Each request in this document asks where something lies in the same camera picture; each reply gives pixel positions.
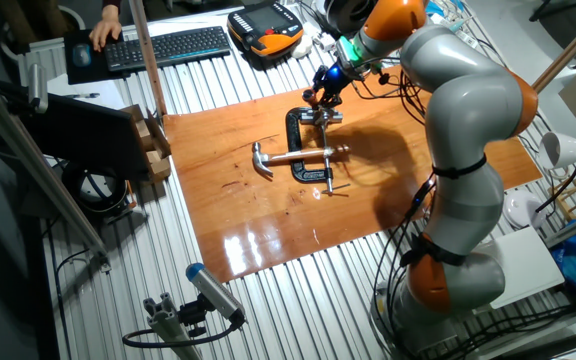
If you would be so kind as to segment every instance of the hammer head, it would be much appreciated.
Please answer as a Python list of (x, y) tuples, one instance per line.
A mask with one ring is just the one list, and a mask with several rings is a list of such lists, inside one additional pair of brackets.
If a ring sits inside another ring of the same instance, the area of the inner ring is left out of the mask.
[(262, 174), (272, 176), (272, 171), (266, 167), (266, 162), (268, 162), (268, 154), (261, 152), (261, 144), (255, 142), (252, 144), (252, 163), (255, 165), (255, 170), (261, 172)]

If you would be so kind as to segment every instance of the person's hand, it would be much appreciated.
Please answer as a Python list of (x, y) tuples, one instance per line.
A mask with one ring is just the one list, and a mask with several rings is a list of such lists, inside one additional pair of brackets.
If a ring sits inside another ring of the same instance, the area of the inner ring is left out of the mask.
[(106, 5), (101, 12), (101, 21), (95, 25), (90, 35), (93, 49), (101, 51), (106, 46), (106, 38), (112, 33), (112, 38), (117, 40), (121, 33), (121, 24), (119, 23), (119, 8), (115, 5)]

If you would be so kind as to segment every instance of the hammer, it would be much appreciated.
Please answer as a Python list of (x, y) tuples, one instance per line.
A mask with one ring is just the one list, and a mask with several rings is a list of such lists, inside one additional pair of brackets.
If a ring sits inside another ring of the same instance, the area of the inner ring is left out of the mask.
[(256, 170), (268, 176), (272, 176), (272, 171), (270, 171), (266, 165), (272, 165), (288, 160), (309, 159), (315, 157), (327, 159), (333, 154), (347, 152), (350, 152), (350, 147), (348, 145), (341, 145), (336, 148), (326, 146), (323, 149), (291, 151), (285, 154), (264, 154), (261, 152), (261, 144), (255, 142), (252, 144), (252, 163), (255, 165)]

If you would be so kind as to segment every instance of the sleeve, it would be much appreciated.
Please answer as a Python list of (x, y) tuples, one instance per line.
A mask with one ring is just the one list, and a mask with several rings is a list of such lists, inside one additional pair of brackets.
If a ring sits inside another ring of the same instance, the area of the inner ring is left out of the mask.
[(121, 11), (121, 0), (103, 0), (103, 6), (102, 8), (108, 6), (108, 5), (115, 5), (119, 11)]

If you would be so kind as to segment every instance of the computer mouse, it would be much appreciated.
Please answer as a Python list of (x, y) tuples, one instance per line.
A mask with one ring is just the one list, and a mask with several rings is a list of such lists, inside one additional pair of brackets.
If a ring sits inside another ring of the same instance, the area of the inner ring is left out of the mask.
[(90, 45), (77, 44), (72, 48), (72, 63), (77, 67), (86, 67), (90, 65)]

